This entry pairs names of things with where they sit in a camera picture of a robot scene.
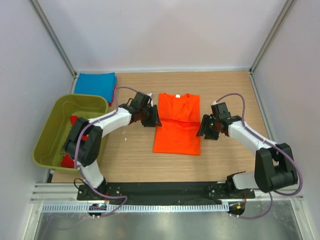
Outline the orange t shirt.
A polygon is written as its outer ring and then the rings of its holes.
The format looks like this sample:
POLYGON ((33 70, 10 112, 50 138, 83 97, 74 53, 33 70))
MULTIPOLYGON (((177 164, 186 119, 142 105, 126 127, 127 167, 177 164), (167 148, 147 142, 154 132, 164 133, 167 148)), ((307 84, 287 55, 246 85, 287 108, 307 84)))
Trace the orange t shirt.
POLYGON ((153 152, 199 156, 201 138, 200 96, 186 93, 158 95, 158 115, 162 126, 155 130, 153 152))

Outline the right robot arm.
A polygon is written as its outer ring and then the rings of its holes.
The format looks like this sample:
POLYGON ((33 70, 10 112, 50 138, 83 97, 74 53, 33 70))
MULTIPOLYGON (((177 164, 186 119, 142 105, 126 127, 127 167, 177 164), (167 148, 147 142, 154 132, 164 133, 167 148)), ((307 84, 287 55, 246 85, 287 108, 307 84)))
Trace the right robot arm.
POLYGON ((254 170, 243 171, 227 176, 225 192, 237 198, 244 189, 258 189, 264 193, 282 194, 281 189, 297 185, 291 193, 302 190, 302 174, 294 162, 291 147, 267 139, 252 129, 242 116, 231 115, 226 103, 213 103, 212 113, 202 117, 197 136, 217 140, 220 134, 233 138, 246 147, 254 156, 254 170))

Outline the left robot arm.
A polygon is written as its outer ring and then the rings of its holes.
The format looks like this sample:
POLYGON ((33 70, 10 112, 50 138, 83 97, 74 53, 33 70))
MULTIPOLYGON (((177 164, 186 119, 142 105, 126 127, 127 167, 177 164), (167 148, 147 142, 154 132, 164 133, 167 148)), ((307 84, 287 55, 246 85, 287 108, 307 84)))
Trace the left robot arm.
POLYGON ((73 159, 74 167, 80 170, 93 199, 101 200, 107 192, 107 181, 98 165, 102 139, 114 130, 136 122, 144 127, 162 126, 151 93, 138 91, 134 98, 102 116, 79 117, 69 131, 63 149, 73 159))

